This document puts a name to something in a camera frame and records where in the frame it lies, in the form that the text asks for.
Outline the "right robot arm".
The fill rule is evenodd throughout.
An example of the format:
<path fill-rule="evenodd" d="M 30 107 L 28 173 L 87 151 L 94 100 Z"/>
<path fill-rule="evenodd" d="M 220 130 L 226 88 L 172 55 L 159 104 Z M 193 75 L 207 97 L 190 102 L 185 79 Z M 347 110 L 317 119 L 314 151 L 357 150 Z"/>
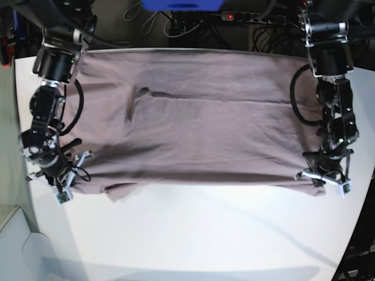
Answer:
<path fill-rule="evenodd" d="M 73 199 L 71 186 L 92 155 L 69 151 L 82 143 L 76 138 L 62 146 L 60 137 L 73 129 L 83 111 L 83 90 L 76 75 L 90 44 L 97 18 L 92 1 L 13 1 L 14 10 L 42 31 L 42 43 L 32 72 L 41 78 L 29 103 L 32 122 L 21 133 L 21 155 L 39 172 L 29 180 L 45 177 L 54 189 L 55 200 L 63 204 Z"/>

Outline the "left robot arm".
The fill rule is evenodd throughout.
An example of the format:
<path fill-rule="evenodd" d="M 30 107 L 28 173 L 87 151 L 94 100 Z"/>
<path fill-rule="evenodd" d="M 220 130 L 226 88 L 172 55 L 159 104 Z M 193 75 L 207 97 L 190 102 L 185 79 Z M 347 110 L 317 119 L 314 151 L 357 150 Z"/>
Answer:
<path fill-rule="evenodd" d="M 349 179 L 349 145 L 359 137 L 353 109 L 353 91 L 347 73 L 353 71 L 354 60 L 349 47 L 349 22 L 365 5 L 374 1 L 300 1 L 298 22 L 304 33 L 308 64 L 294 74 L 289 95 L 294 114 L 307 126 L 317 126 L 320 146 L 316 152 L 305 152 L 308 168 L 295 178 L 308 177 L 315 187 L 335 186 L 341 196 L 352 190 Z M 305 119 L 295 96 L 297 79 L 304 71 L 317 79 L 316 97 L 322 106 L 322 118 Z"/>

